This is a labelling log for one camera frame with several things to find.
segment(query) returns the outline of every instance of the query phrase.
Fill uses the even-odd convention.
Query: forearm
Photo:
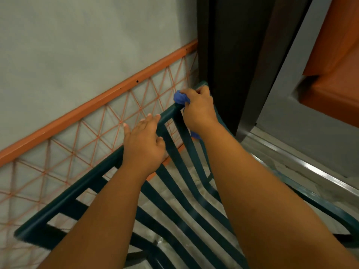
[[[120,168],[39,268],[122,268],[141,190],[136,175]]]
[[[219,124],[204,140],[223,206],[253,268],[285,268],[321,255],[351,259],[312,209],[249,155]]]

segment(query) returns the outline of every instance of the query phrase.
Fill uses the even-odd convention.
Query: person's right hand
[[[201,137],[207,131],[218,124],[216,111],[213,106],[213,98],[208,86],[202,86],[198,90],[184,89],[180,93],[186,94],[191,103],[186,103],[183,119],[186,126]]]

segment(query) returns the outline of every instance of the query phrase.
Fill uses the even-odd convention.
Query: orange metal frame
[[[98,95],[97,97],[88,101],[87,103],[84,103],[83,105],[79,106],[78,108],[75,108],[74,110],[56,119],[55,121],[49,123],[43,128],[35,131],[29,136],[3,149],[2,151],[0,151],[0,167],[6,163],[11,162],[21,154],[29,151],[30,149],[34,148],[36,145],[49,139],[55,134],[66,129],[67,127],[79,121],[80,119],[87,116],[88,114],[92,113],[96,109],[110,102],[112,99],[115,99],[119,95],[130,90],[131,88],[135,87],[142,81],[151,77],[155,73],[165,69],[175,61],[179,60],[180,58],[193,52],[196,49],[197,49],[197,40],[194,40],[189,44],[183,46],[182,48],[176,50],[172,54],[160,59],[156,63],[145,68],[144,70],[129,77],[125,81],[117,84],[113,88]]]

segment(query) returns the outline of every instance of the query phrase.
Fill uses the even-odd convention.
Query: person's left hand
[[[165,143],[157,137],[156,129],[161,116],[149,114],[132,130],[123,124],[125,138],[122,167],[131,170],[143,182],[155,172],[164,160]]]

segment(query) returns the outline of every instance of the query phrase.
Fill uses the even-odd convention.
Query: hand
[[[191,103],[186,103],[183,113],[185,124],[191,131],[203,136],[205,132],[211,130],[213,125],[218,124],[208,86],[203,86],[197,91],[185,89],[180,93],[186,94],[191,100]]]
[[[123,124],[125,137],[122,167],[134,172],[136,179],[138,177],[141,180],[141,185],[164,159],[165,143],[162,137],[156,135],[160,118],[159,114],[155,117],[149,114],[132,132],[127,124]]]

